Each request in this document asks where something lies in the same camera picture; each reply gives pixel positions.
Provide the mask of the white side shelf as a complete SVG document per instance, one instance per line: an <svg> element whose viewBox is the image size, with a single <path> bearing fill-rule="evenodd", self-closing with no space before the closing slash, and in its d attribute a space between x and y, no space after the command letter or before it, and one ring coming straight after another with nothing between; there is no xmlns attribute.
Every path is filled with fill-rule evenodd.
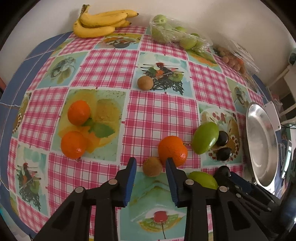
<svg viewBox="0 0 296 241"><path fill-rule="evenodd" d="M281 126L295 125L295 48L283 72L267 85Z"/></svg>

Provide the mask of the white rectangular device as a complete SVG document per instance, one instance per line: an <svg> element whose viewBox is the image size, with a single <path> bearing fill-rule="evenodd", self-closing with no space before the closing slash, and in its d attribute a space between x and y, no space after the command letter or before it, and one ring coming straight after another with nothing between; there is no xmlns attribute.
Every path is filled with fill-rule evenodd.
<svg viewBox="0 0 296 241"><path fill-rule="evenodd" d="M281 124L280 124L280 119L278 117L278 112L275 108L275 105L272 101L267 102L264 106L263 109L267 113L271 124L273 126L273 129L275 132L279 131L281 129Z"/></svg>

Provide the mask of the dark plum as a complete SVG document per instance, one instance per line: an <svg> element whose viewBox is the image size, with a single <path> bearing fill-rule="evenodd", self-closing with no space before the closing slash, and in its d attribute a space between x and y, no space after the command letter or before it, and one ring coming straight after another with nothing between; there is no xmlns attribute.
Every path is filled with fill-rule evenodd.
<svg viewBox="0 0 296 241"><path fill-rule="evenodd" d="M215 145L217 147L224 147L229 141L229 135L225 131L219 131L219 135Z"/></svg>
<svg viewBox="0 0 296 241"><path fill-rule="evenodd" d="M227 161L232 156L232 149L229 147L220 148L216 152L216 157L218 161Z"/></svg>

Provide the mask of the yellow banana bunch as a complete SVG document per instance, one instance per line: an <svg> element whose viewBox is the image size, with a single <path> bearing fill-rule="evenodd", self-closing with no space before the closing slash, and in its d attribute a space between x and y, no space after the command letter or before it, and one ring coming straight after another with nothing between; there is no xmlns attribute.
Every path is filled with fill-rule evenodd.
<svg viewBox="0 0 296 241"><path fill-rule="evenodd" d="M131 22L128 19L139 15L139 13L131 9L91 15L88 12L89 8L89 4L84 4L79 18L73 24L73 33L76 37L83 39L105 37L114 33L117 28L129 27Z"/></svg>

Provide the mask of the pink checkered fruit tablecloth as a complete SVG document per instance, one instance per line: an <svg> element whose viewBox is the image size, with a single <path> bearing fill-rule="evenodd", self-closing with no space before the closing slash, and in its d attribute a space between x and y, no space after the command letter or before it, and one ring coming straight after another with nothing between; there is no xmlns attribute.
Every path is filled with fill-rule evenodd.
<svg viewBox="0 0 296 241"><path fill-rule="evenodd" d="M138 88L142 76L153 79L151 90ZM213 174L215 153L198 155L190 145L198 126L212 121L230 136L225 165L246 176L246 109L269 99L256 76L242 77L212 49L195 55L161 45L148 28L52 37L27 56L1 97L1 214L17 239L31 240L74 188L99 187L134 157L131 200L115 211L119 240L183 240L186 210L173 204L165 172L145 176L144 161L158 155L163 138L177 136L188 150L181 168ZM78 100L91 111L81 126L67 117ZM70 131L87 140L75 160L61 151Z"/></svg>

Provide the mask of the silver metal plate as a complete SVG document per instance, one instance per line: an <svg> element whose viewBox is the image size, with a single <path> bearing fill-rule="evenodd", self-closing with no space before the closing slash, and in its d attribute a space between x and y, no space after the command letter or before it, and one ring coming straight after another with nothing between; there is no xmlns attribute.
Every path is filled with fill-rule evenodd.
<svg viewBox="0 0 296 241"><path fill-rule="evenodd" d="M252 182L269 189L278 170L278 143L267 113L255 102L246 111L243 147Z"/></svg>

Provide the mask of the clear box of longans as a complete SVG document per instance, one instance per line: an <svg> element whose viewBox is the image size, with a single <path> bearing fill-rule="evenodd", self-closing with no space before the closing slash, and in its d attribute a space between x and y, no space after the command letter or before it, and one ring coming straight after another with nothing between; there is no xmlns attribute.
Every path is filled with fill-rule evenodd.
<svg viewBox="0 0 296 241"><path fill-rule="evenodd" d="M214 43L213 49L225 64L241 75L254 75L260 72L250 53L232 39L222 38L218 43Z"/></svg>

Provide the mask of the clear tray of green apples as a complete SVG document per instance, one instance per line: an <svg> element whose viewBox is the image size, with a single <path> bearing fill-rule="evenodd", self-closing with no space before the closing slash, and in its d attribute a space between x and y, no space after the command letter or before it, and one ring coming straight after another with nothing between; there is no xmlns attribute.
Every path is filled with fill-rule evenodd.
<svg viewBox="0 0 296 241"><path fill-rule="evenodd" d="M200 30L164 15L153 16L149 26L152 39L161 44L174 44L197 53L205 52L213 45Z"/></svg>

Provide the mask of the orange tangerine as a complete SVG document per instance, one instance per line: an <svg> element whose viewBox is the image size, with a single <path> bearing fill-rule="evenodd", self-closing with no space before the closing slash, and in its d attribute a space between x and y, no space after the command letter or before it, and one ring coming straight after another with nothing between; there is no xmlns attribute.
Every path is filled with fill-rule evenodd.
<svg viewBox="0 0 296 241"><path fill-rule="evenodd" d="M158 155L163 166L168 158L172 158L175 166L179 167L187 160L188 150L179 137L167 136L159 142Z"/></svg>
<svg viewBox="0 0 296 241"><path fill-rule="evenodd" d="M67 117L71 124L81 126L89 119L90 114L88 103L84 100L78 100L70 105Z"/></svg>
<svg viewBox="0 0 296 241"><path fill-rule="evenodd" d="M79 159L86 148L87 140L80 132L67 132L61 139L61 151L67 158Z"/></svg>

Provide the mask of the brown kiwi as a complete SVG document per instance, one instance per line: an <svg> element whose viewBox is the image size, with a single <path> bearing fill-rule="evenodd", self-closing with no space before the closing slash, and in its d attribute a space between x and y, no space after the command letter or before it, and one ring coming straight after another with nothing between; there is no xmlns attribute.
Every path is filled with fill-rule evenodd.
<svg viewBox="0 0 296 241"><path fill-rule="evenodd" d="M144 163L142 170L148 177L157 177L162 172L163 166L158 157L149 157Z"/></svg>
<svg viewBox="0 0 296 241"><path fill-rule="evenodd" d="M140 90L151 90L154 85L154 81L149 76L142 76L138 78L137 85Z"/></svg>

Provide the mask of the green mango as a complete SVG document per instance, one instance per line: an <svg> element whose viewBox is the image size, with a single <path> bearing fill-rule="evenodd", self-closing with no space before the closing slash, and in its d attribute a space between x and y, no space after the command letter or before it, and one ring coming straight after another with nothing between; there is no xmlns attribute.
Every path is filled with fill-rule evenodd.
<svg viewBox="0 0 296 241"><path fill-rule="evenodd" d="M200 155L210 150L219 136L219 128L214 122L201 124L194 132L191 147Z"/></svg>
<svg viewBox="0 0 296 241"><path fill-rule="evenodd" d="M188 179L192 179L195 182L198 182L200 185L202 185L205 188L210 188L213 190L217 190L218 188L218 183L216 179L212 175L206 172L193 171L188 174Z"/></svg>

